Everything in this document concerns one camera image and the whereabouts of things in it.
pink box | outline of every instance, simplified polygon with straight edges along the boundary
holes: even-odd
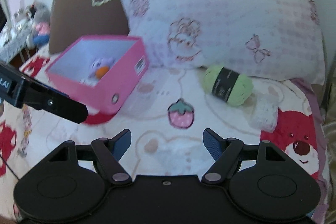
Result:
[[[95,86],[81,84],[96,58],[115,58],[114,65]],[[88,35],[72,43],[46,69],[56,88],[102,113],[116,113],[148,69],[140,37]]]

cable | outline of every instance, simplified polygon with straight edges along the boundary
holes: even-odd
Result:
[[[12,168],[9,167],[8,163],[5,161],[5,159],[1,156],[0,154],[0,158],[2,160],[2,162],[5,163],[5,165],[8,167],[8,169],[10,170],[10,172],[13,174],[14,177],[16,177],[17,180],[20,180],[19,177],[15,174],[15,172],[13,171]]]

bow print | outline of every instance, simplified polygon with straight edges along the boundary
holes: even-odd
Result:
[[[258,35],[253,35],[253,37],[245,43],[246,48],[254,54],[254,61],[258,64],[265,59],[265,56],[270,56],[271,52],[265,49],[260,50],[260,41]]]

pillow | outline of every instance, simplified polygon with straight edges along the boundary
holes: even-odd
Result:
[[[120,0],[55,0],[49,52],[64,51],[83,35],[129,32]]]
[[[122,0],[130,35],[152,66],[226,68],[323,84],[324,54],[313,0]]]

brown cushion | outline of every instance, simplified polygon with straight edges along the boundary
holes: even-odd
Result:
[[[83,35],[129,33],[120,0],[94,6],[92,0],[55,0],[49,52],[59,53]]]

